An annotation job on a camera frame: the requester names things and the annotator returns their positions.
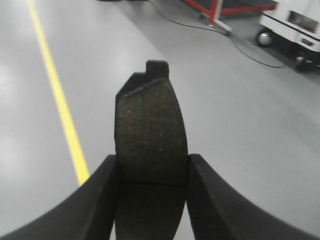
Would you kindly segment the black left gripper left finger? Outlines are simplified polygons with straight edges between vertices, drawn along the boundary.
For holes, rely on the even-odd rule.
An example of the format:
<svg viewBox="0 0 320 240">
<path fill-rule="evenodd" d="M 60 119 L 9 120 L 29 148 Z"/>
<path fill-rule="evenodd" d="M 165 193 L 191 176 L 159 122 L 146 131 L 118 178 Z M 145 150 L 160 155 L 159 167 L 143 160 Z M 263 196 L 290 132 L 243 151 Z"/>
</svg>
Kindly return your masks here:
<svg viewBox="0 0 320 240">
<path fill-rule="evenodd" d="M 119 165 L 108 155 L 59 205 L 1 237 L 3 240 L 108 240 L 119 199 Z"/>
</svg>

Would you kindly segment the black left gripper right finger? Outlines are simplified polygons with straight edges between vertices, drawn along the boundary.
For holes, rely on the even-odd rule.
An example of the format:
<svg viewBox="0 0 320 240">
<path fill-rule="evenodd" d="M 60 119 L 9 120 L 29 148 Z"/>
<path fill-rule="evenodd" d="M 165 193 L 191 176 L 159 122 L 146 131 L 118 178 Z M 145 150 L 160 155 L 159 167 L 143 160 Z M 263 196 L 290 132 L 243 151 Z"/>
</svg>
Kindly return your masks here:
<svg viewBox="0 0 320 240">
<path fill-rule="evenodd" d="M 314 240 L 229 185 L 199 154 L 189 155 L 187 209 L 196 240 Z"/>
</svg>

